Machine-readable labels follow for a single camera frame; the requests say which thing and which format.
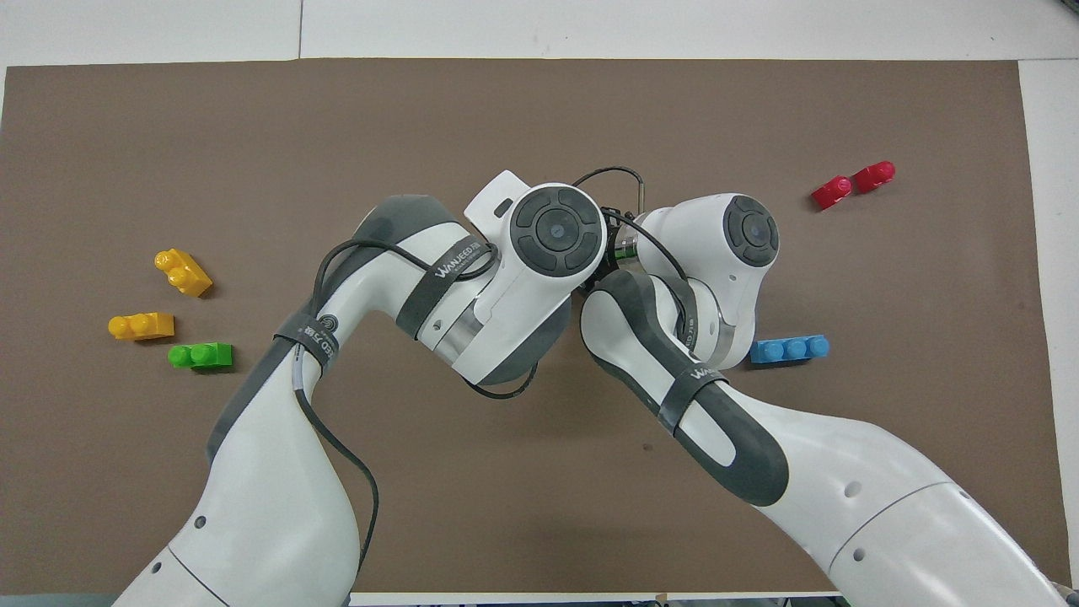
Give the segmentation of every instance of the cable strap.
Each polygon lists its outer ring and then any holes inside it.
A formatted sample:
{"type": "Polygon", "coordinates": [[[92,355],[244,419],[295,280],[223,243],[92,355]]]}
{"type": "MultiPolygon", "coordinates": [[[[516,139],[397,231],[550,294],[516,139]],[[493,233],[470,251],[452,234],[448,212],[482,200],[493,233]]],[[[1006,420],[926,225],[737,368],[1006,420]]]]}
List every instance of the cable strap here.
{"type": "Polygon", "coordinates": [[[415,340],[424,321],[453,286],[453,280],[476,259],[489,251],[490,249],[472,234],[459,239],[432,263],[431,268],[416,282],[415,288],[405,300],[401,312],[397,314],[397,327],[415,340]]]}
{"type": "Polygon", "coordinates": [[[289,317],[274,333],[274,337],[283,337],[311,353],[323,368],[323,373],[329,371],[341,350],[341,345],[333,337],[333,333],[305,312],[289,317]]]}
{"type": "Polygon", "coordinates": [[[664,402],[659,405],[659,424],[664,425],[664,428],[672,437],[674,436],[674,429],[678,428],[679,423],[682,422],[682,416],[685,415],[685,410],[689,409],[689,403],[700,392],[700,389],[709,384],[722,381],[726,382],[723,374],[705,367],[704,363],[696,363],[685,368],[674,378],[674,384],[671,384],[670,390],[667,391],[667,396],[664,397],[664,402]]]}

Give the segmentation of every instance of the black velcro strap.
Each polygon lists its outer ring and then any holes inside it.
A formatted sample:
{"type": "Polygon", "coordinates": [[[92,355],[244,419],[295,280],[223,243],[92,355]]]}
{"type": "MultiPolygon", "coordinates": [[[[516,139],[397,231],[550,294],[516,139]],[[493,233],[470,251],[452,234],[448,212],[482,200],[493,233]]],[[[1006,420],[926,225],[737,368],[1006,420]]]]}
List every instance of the black velcro strap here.
{"type": "Polygon", "coordinates": [[[689,403],[693,402],[697,392],[718,380],[726,382],[722,373],[706,368],[704,363],[685,368],[674,378],[674,384],[671,384],[670,390],[664,397],[664,402],[659,405],[659,414],[657,415],[659,424],[663,424],[664,428],[673,436],[674,429],[682,422],[685,410],[689,409],[689,403]]]}
{"type": "Polygon", "coordinates": [[[473,261],[489,250],[490,247],[484,246],[472,234],[459,239],[416,282],[397,315],[397,327],[415,340],[432,311],[438,306],[446,291],[453,286],[453,280],[457,279],[461,272],[472,265],[473,261]]]}
{"type": "Polygon", "coordinates": [[[304,350],[311,353],[311,356],[318,361],[323,373],[330,369],[341,349],[333,334],[306,313],[297,313],[289,317],[274,333],[274,337],[284,337],[303,346],[304,350]]]}
{"type": "Polygon", "coordinates": [[[693,291],[689,282],[679,277],[656,276],[674,295],[674,305],[678,307],[678,340],[686,349],[693,353],[697,346],[697,294],[693,291]]]}

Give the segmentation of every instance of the toy brick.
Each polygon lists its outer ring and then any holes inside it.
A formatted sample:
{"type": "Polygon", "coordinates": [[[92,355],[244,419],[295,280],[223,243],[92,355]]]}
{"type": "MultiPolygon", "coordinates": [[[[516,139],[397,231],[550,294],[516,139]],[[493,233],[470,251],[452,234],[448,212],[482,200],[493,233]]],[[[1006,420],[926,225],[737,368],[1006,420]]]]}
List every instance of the toy brick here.
{"type": "Polygon", "coordinates": [[[830,349],[831,345],[823,335],[761,340],[750,347],[749,359],[761,364],[805,361],[824,358],[830,349]]]}
{"type": "Polygon", "coordinates": [[[175,335],[173,316],[165,313],[147,313],[129,317],[112,317],[109,333],[117,340],[138,342],[175,335]]]}
{"type": "Polygon", "coordinates": [[[871,192],[896,177],[896,165],[885,160],[855,173],[855,184],[860,193],[871,192]]]}
{"type": "Polygon", "coordinates": [[[153,264],[168,276],[168,284],[183,294],[199,296],[214,280],[187,252],[178,248],[162,250],[153,257],[153,264]]]}
{"type": "Polygon", "coordinates": [[[824,183],[812,193],[812,198],[820,205],[820,209],[832,206],[843,199],[851,191],[850,179],[843,175],[832,177],[832,180],[824,183]]]}
{"type": "Polygon", "coordinates": [[[232,345],[211,342],[174,346],[168,350],[174,369],[218,369],[232,367],[232,345]]]}

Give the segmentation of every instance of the brown paper surface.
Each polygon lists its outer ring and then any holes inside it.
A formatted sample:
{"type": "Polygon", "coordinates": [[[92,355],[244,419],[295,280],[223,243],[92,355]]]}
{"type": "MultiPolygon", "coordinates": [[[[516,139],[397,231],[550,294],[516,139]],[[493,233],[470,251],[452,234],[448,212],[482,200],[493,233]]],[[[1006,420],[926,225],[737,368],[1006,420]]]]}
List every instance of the brown paper surface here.
{"type": "MultiPolygon", "coordinates": [[[[903,438],[1067,578],[1014,63],[329,59],[9,69],[0,593],[126,585],[193,509],[210,427],[322,254],[382,198],[460,213],[503,168],[607,164],[644,175],[650,207],[740,191],[775,215],[757,336],[823,333],[832,355],[733,370],[739,390],[903,438]],[[809,192],[880,160],[894,181],[816,210],[809,192]],[[207,296],[153,267],[168,247],[207,296]],[[148,312],[177,337],[106,332],[148,312]],[[209,341],[234,345],[235,373],[165,360],[209,341]]],[[[587,185],[636,206],[624,175],[587,185]]],[[[382,489],[357,590],[831,588],[590,361],[575,321],[532,388],[494,402],[371,317],[314,400],[382,489]]],[[[363,527],[366,485],[333,460],[363,527]]]]}

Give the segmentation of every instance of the circular control button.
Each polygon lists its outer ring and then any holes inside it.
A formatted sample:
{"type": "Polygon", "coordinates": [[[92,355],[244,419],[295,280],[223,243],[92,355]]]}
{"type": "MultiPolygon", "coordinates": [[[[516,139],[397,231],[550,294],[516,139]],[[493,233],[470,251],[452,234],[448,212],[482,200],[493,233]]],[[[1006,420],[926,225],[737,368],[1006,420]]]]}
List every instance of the circular control button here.
{"type": "Polygon", "coordinates": [[[551,250],[565,250],[577,242],[579,222],[568,210],[551,208],[536,221],[536,237],[551,250]]]}
{"type": "Polygon", "coordinates": [[[768,218],[764,215],[753,212],[742,219],[742,233],[746,239],[753,246],[764,246],[771,239],[771,229],[768,227],[768,218]]]}

